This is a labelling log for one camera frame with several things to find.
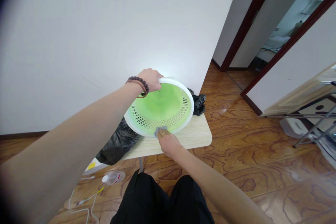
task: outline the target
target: black garbage bag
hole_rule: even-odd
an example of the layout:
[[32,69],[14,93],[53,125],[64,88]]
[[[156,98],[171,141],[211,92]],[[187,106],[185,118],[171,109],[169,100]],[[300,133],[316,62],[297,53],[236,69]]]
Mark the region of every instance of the black garbage bag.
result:
[[193,99],[194,99],[194,113],[193,115],[200,116],[201,114],[204,113],[205,111],[205,94],[200,94],[200,95],[194,95],[194,91],[188,88],[190,91]]
[[127,125],[125,118],[122,118],[118,128],[96,158],[100,163],[114,165],[135,145],[139,138],[140,135]]

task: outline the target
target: white wall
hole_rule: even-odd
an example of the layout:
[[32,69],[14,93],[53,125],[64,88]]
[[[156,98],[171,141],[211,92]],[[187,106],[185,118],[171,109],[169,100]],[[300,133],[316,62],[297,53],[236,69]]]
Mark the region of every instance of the white wall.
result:
[[50,130],[155,68],[199,93],[232,0],[8,0],[0,134]]
[[230,67],[246,68],[295,0],[265,0]]
[[306,21],[309,15],[301,14],[304,8],[309,4],[310,0],[295,0],[291,8],[288,10],[286,15],[282,18],[280,23],[277,25],[278,31],[273,31],[270,37],[275,36],[289,36],[292,32],[296,23],[301,20]]
[[220,34],[217,47],[212,57],[218,65],[222,65],[251,2],[252,0],[232,1],[222,33]]
[[336,3],[247,93],[261,111],[336,62],[335,15]]

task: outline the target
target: dark wood door frame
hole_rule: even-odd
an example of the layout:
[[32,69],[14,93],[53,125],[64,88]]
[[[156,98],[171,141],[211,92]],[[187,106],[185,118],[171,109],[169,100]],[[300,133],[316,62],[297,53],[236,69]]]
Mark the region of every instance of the dark wood door frame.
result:
[[288,40],[286,44],[284,44],[280,51],[262,69],[262,71],[256,76],[256,78],[254,78],[253,81],[243,90],[241,96],[245,96],[335,2],[336,0],[323,0],[323,2],[301,25],[296,33]]
[[252,0],[251,5],[249,9],[247,10],[246,15],[242,21],[242,24],[240,25],[240,28],[231,44],[231,47],[229,51],[227,52],[227,55],[222,65],[219,67],[219,70],[221,72],[226,72],[228,70],[233,58],[235,57],[239,47],[241,46],[247,32],[249,31],[264,1],[265,0]]

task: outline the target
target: wooden tabletop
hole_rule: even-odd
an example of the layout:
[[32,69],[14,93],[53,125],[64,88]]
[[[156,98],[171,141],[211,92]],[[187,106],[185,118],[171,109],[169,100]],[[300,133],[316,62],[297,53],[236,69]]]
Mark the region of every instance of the wooden tabletop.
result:
[[[193,115],[187,126],[176,136],[186,149],[208,146],[212,142],[212,135],[204,114]],[[157,138],[141,137],[121,160],[160,153],[162,150]]]

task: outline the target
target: perforated holes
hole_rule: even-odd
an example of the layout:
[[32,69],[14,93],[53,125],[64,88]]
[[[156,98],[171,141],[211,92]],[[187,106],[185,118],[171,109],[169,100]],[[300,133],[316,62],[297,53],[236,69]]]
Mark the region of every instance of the perforated holes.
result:
[[183,120],[185,120],[190,104],[188,97],[185,95],[185,92],[181,91],[181,93],[182,93],[182,105],[180,110],[173,117],[164,119],[162,121],[154,121],[139,114],[135,103],[133,103],[132,114],[134,120],[136,121],[135,124],[139,125],[139,130],[152,134],[156,130],[156,127],[167,126],[168,129],[170,129],[174,128],[176,125],[180,124]]

